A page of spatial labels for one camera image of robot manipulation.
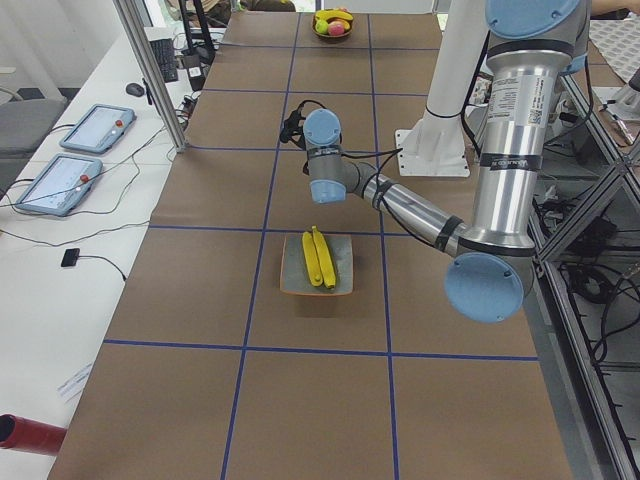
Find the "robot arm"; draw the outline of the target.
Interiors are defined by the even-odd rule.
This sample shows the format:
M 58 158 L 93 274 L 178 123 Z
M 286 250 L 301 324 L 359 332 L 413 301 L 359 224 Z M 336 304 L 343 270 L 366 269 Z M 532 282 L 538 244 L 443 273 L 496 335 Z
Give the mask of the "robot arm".
M 337 115 L 309 113 L 302 144 L 313 200 L 356 194 L 452 261 L 450 304 L 483 323 L 516 313 L 533 281 L 528 218 L 543 160 L 547 122 L 560 76 L 586 64 L 587 1 L 455 1 L 448 13 L 423 117 L 396 145 L 423 175 L 461 173 L 463 120 L 477 71 L 492 74 L 486 120 L 476 145 L 473 215 L 464 222 L 363 162 L 346 158 Z

